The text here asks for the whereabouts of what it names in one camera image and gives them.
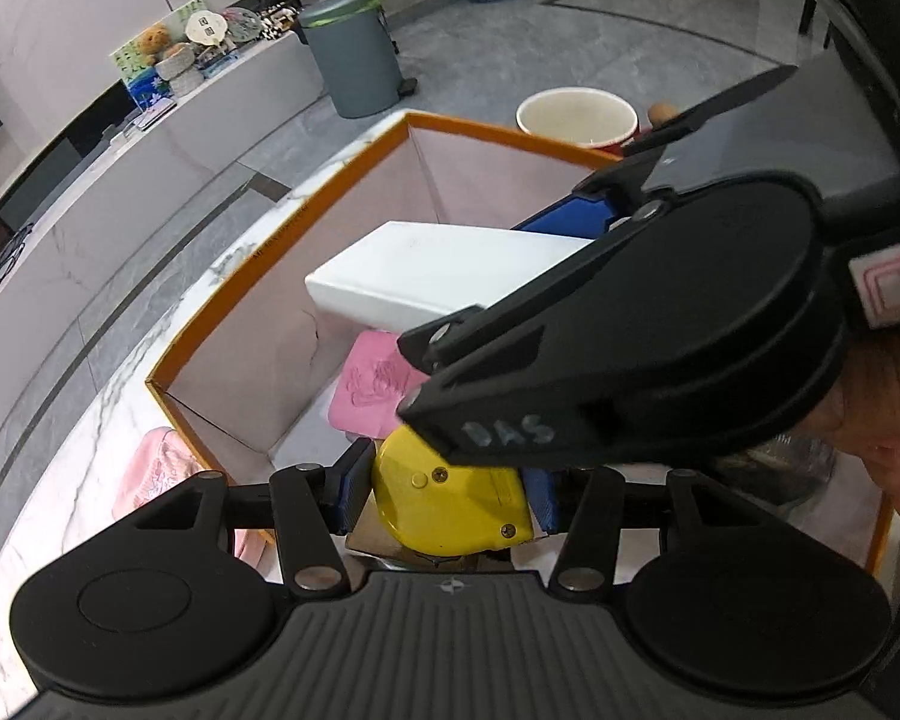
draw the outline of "marble countertop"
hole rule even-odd
[[[146,432],[168,424],[146,389],[149,372],[226,276],[367,143],[397,124],[404,113],[391,114],[367,130],[234,242],[135,347],[50,462],[0,553],[0,720],[16,712],[35,693],[10,638],[8,615],[13,596],[27,577],[113,522],[111,508],[125,463]],[[866,552],[874,500],[878,498],[859,461],[843,457],[826,498],[803,515],[799,526],[859,560],[861,544]],[[847,506],[847,500],[856,505]],[[521,567],[549,573],[559,550],[559,538],[546,539],[549,544],[528,545],[520,555]],[[634,551],[632,555],[622,552],[621,556],[629,565],[629,574],[653,557],[653,543],[655,538],[637,538],[630,546],[624,545],[623,550]],[[268,575],[272,573],[261,570]]]

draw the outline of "gray tile floor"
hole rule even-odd
[[[818,16],[811,37],[797,36],[802,1],[457,1],[394,37],[404,73],[420,82],[408,107],[513,124],[520,101],[549,87],[597,86],[643,112],[657,100],[689,106],[775,64],[799,62],[821,48],[826,30]],[[127,261],[50,353],[0,432],[0,547],[97,390],[269,208],[271,199],[247,182],[259,173],[293,186],[381,115],[348,121],[328,98],[319,100],[228,167]]]
[[[687,107],[821,50],[826,21],[797,35],[803,0],[458,1],[396,30],[408,107],[514,124],[517,105],[554,86]],[[293,185],[380,116],[337,117],[328,98],[271,133],[241,162]]]

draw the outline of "screw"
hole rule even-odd
[[[293,575],[293,581],[304,590],[329,590],[336,587],[343,577],[331,565],[309,565]]]
[[[644,203],[639,208],[634,211],[634,215],[631,217],[634,221],[643,221],[648,220],[648,218],[653,215],[657,215],[660,211],[663,210],[663,200],[651,200],[648,203]]]
[[[437,329],[437,332],[433,333],[432,336],[430,336],[430,343],[436,343],[441,338],[443,338],[443,336],[445,336],[449,331],[450,331],[450,323],[449,322],[447,322],[447,324],[441,325],[439,327],[439,329]]]
[[[581,566],[567,568],[560,572],[557,583],[570,592],[587,592],[595,590],[604,583],[604,575],[596,568]]]

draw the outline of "gray trash can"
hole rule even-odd
[[[300,26],[338,114],[359,119],[396,105],[402,79],[380,0],[320,0]]]

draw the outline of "white label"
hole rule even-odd
[[[850,260],[870,327],[900,324],[900,245]]]
[[[226,35],[226,19],[210,10],[197,10],[187,22],[187,37],[204,46],[218,46]]]

